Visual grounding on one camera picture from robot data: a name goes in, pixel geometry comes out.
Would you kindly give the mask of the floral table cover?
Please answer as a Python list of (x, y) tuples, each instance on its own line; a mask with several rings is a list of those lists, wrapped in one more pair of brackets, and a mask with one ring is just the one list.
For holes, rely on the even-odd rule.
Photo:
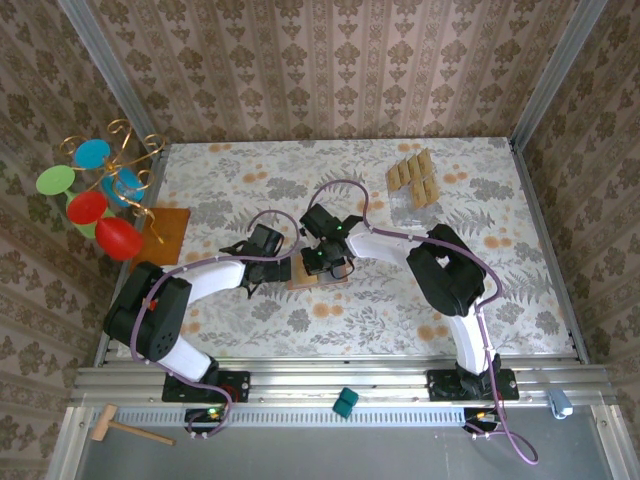
[[(385, 179), (396, 162), (431, 151), (441, 210), (417, 227), (396, 226)], [(175, 144), (156, 204), (191, 214), (184, 263), (216, 255), (247, 237), (252, 220), (288, 233), (311, 199), (345, 218), (423, 234), (452, 227), (495, 276), (503, 295), (485, 308), (502, 355), (570, 357), (573, 345), (541, 250), (510, 147), (504, 138)], [(215, 357), (449, 356), (445, 318), (411, 272), (359, 260), (348, 281), (289, 291), (266, 284), (250, 299), (227, 290), (191, 305), (182, 327)]]

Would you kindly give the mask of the orange wooden board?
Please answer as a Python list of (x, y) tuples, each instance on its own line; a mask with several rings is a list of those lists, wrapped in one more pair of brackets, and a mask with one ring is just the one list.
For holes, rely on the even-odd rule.
[(129, 272), (145, 261), (158, 266), (172, 266), (178, 263), (190, 210), (154, 207), (150, 211), (153, 216), (145, 219), (142, 228), (144, 244), (140, 252), (131, 260)]

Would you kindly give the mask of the teal box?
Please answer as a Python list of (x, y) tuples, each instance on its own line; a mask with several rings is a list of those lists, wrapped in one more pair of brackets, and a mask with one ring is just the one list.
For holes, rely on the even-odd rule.
[(347, 419), (353, 412), (359, 400), (359, 395), (352, 389), (344, 387), (336, 399), (332, 411), (341, 418)]

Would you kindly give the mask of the red plastic glass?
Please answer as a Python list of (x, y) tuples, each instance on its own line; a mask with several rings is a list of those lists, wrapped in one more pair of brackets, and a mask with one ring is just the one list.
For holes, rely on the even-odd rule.
[(132, 259), (140, 252), (144, 243), (141, 233), (118, 217), (99, 219), (95, 235), (98, 245), (116, 261)]
[(103, 217), (108, 201), (99, 191), (86, 191), (78, 194), (67, 207), (67, 216), (72, 223), (88, 225)]

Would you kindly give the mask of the small circuit board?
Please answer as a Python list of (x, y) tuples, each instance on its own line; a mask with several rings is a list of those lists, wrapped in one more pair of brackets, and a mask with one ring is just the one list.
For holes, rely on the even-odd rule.
[(465, 408), (463, 429), (469, 433), (484, 434), (501, 427), (495, 408)]
[(225, 417), (224, 407), (187, 409), (184, 415), (185, 430), (192, 438), (208, 438), (219, 430)]

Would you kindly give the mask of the blue plastic glass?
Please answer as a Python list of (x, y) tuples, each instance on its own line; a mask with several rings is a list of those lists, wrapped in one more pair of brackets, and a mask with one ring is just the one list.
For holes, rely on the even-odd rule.
[(95, 170), (106, 166), (111, 147), (101, 139), (91, 139), (79, 145), (73, 154), (76, 169)]
[(145, 193), (142, 182), (128, 167), (118, 170), (112, 176), (105, 176), (100, 185), (104, 193), (116, 205), (124, 208), (132, 202), (138, 203)]

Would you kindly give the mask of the grey metal tray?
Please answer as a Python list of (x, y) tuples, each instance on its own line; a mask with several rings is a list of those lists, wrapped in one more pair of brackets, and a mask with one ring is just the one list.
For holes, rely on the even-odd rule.
[(557, 420), (546, 407), (513, 408), (512, 430), (537, 451), (526, 464), (502, 435), (459, 427), (229, 426), (209, 440), (150, 425), (170, 445), (126, 433), (90, 437), (95, 410), (71, 408), (45, 480), (640, 480), (615, 406), (579, 406)]

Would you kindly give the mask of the wooden mallet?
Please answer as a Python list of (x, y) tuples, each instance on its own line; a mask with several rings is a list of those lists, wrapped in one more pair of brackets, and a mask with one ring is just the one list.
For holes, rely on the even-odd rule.
[(115, 429), (144, 439), (152, 440), (163, 445), (168, 445), (171, 447), (176, 445), (176, 441), (172, 438), (117, 422), (115, 420), (115, 415), (117, 412), (118, 407), (114, 404), (106, 404), (104, 406), (91, 433), (91, 439), (93, 441), (102, 442), (105, 439), (107, 433), (111, 429)]

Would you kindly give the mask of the green plastic glass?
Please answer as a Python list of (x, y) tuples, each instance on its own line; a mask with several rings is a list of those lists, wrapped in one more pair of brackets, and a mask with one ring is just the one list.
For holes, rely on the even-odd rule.
[[(36, 189), (39, 193), (45, 196), (56, 196), (56, 195), (64, 194), (67, 198), (66, 200), (66, 215), (67, 215), (67, 207), (69, 203), (78, 194), (81, 194), (81, 193), (74, 193), (71, 191), (71, 187), (74, 184), (75, 180), (76, 180), (76, 173), (71, 167), (66, 165), (57, 165), (57, 166), (53, 166), (46, 169), (43, 173), (39, 175), (39, 177), (36, 180)], [(96, 238), (95, 228), (96, 228), (97, 222), (94, 222), (88, 225), (78, 225), (72, 222), (71, 223), (84, 237), (88, 239), (95, 239)]]

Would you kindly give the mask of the white blue clip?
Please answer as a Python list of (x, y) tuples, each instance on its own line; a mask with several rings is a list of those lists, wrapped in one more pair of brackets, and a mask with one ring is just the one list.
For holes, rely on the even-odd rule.
[(552, 415), (556, 420), (564, 420), (573, 414), (573, 404), (564, 390), (553, 388), (549, 389), (547, 394)]

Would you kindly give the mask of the aluminium rail frame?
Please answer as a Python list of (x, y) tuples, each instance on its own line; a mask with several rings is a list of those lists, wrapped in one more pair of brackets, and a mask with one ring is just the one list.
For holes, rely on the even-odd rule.
[[(354, 357), (230, 358), (220, 366), (250, 374), (249, 405), (261, 407), (328, 407), (339, 391), (349, 387), (367, 407), (418, 407), (429, 400), (427, 373), (449, 368), (450, 358)], [(563, 390), (578, 406), (611, 405), (615, 390), (601, 365), (570, 358), (508, 357), (519, 390), (517, 406), (545, 406), (547, 392)], [(79, 370), (71, 393), (73, 406), (155, 407), (161, 402), (165, 374), (132, 361), (116, 360), (102, 367)]]

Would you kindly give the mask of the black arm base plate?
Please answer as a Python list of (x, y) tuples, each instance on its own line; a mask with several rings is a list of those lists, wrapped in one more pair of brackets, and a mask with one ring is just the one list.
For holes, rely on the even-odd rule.
[[(251, 385), (248, 371), (217, 372), (216, 386), (225, 390), (234, 403), (247, 403)], [(162, 401), (167, 403), (223, 403), (225, 397), (210, 389), (195, 388), (171, 377), (165, 376)]]
[[(456, 369), (432, 369), (427, 371), (426, 378), (429, 399), (434, 402), (493, 399), (489, 371), (481, 375), (472, 375)], [(518, 400), (520, 398), (513, 370), (499, 370), (494, 375), (494, 379), (500, 399)]]

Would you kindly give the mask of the aluminium corner post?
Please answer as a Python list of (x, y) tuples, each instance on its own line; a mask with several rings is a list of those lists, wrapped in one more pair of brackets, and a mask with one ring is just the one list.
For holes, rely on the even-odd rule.
[(514, 151), (522, 152), (533, 136), (607, 2), (579, 1), (511, 135)]
[(57, 0), (73, 29), (84, 44), (91, 60), (101, 73), (125, 117), (141, 140), (151, 134), (167, 137), (157, 130), (146, 112), (141, 97), (134, 91), (122, 62), (91, 11), (87, 0)]

